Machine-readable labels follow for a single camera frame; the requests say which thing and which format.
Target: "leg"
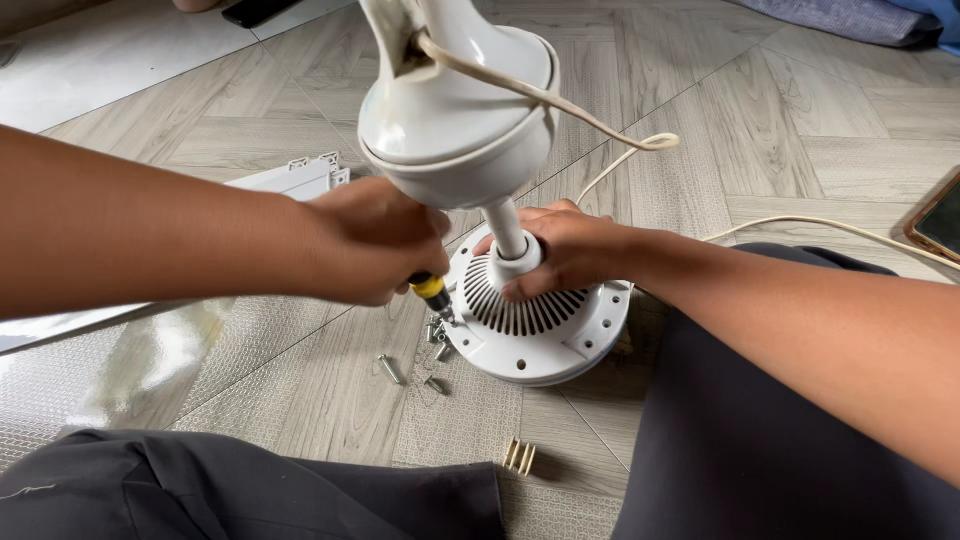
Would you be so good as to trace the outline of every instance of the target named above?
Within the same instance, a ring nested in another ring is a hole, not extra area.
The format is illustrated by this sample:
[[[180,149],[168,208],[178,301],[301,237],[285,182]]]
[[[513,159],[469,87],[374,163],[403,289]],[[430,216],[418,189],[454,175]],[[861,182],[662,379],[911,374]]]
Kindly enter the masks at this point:
[[[893,274],[818,248],[738,249]],[[956,538],[958,508],[960,491],[670,315],[614,538]]]
[[[207,433],[81,431],[11,467],[0,477],[9,495],[10,538],[504,536],[491,463],[324,463]]]

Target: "power cord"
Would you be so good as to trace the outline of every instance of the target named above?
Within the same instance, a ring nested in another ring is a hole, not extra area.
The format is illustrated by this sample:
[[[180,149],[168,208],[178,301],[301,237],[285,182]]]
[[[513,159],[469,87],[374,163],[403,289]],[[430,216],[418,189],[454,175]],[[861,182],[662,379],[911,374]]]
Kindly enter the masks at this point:
[[[610,136],[611,138],[618,140],[624,144],[631,146],[632,148],[628,150],[623,156],[620,156],[616,161],[614,161],[609,167],[607,167],[602,173],[597,175],[587,187],[580,193],[580,196],[577,197],[576,204],[579,206],[580,202],[583,201],[584,197],[594,189],[601,180],[607,178],[614,169],[624,163],[624,161],[631,158],[638,151],[643,150],[644,152],[657,152],[659,150],[664,150],[671,148],[680,144],[680,138],[675,134],[658,134],[651,137],[645,138],[641,141],[637,141],[628,136],[618,133],[613,128],[604,124],[600,120],[596,119],[592,114],[586,110],[581,109],[580,107],[574,105],[573,103],[565,100],[559,95],[550,93],[536,86],[525,83],[515,77],[502,73],[495,69],[490,69],[487,66],[480,65],[473,61],[467,59],[462,59],[453,53],[447,51],[440,45],[438,45],[433,39],[426,34],[425,31],[420,31],[414,36],[414,42],[423,51],[427,57],[436,63],[452,69],[458,73],[462,73],[468,77],[487,83],[488,85],[498,86],[501,88],[506,88],[510,91],[516,92],[522,96],[526,96],[532,99],[535,99],[541,103],[549,105],[550,107],[555,107],[567,114],[574,116],[587,122],[593,128],[603,132],[605,135]],[[713,236],[708,236],[703,238],[704,242],[712,242],[718,240],[729,234],[736,233],[738,231],[743,231],[744,229],[749,229],[757,225],[763,225],[765,223],[773,223],[775,221],[804,221],[807,223],[819,223],[822,225],[829,225],[837,229],[843,229],[850,231],[851,233],[860,234],[867,238],[871,238],[878,242],[888,244],[890,246],[900,248],[904,251],[910,252],[914,255],[919,255],[921,257],[934,260],[945,266],[952,268],[954,270],[960,271],[960,264],[957,264],[946,258],[942,258],[936,255],[933,255],[924,250],[915,248],[913,246],[908,246],[902,244],[890,238],[885,238],[879,234],[874,234],[869,231],[864,231],[854,227],[853,225],[847,225],[846,223],[840,223],[839,221],[833,221],[832,219],[824,219],[821,217],[809,217],[803,215],[781,215],[777,217],[767,217],[763,219],[757,219],[756,221],[751,221],[750,223],[744,223],[743,225],[738,225],[729,231],[724,231],[720,234],[715,234]]]

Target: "round base plate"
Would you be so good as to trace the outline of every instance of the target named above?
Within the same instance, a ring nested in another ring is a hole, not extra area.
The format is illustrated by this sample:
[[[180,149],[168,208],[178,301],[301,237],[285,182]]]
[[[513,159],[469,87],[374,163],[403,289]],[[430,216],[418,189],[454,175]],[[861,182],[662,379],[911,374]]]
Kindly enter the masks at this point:
[[[490,284],[489,255],[471,252],[489,232],[481,227],[457,248],[445,278],[457,319],[445,330],[457,351],[488,375],[524,386],[557,384],[596,365],[620,335],[633,286],[606,282],[505,302]]]

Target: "fan grille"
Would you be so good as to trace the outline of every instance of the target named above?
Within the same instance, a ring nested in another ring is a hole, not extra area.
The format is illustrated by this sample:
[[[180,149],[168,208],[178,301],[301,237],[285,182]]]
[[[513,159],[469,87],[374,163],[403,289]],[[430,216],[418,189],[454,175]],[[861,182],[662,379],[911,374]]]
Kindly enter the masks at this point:
[[[485,327],[507,335],[546,333],[570,319],[587,301],[587,289],[550,292],[526,302],[507,302],[487,275],[490,255],[473,258],[464,276],[467,305]]]

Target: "screwdriver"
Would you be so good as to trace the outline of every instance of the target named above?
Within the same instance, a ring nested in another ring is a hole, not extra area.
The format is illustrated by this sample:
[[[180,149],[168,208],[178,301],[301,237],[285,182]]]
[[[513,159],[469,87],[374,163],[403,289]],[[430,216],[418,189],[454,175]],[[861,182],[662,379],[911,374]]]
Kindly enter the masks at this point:
[[[439,313],[440,318],[451,327],[457,326],[457,320],[453,316],[453,301],[446,290],[444,278],[429,272],[418,272],[410,276],[407,282],[410,283],[410,288],[414,289],[414,294],[423,298],[427,307]]]

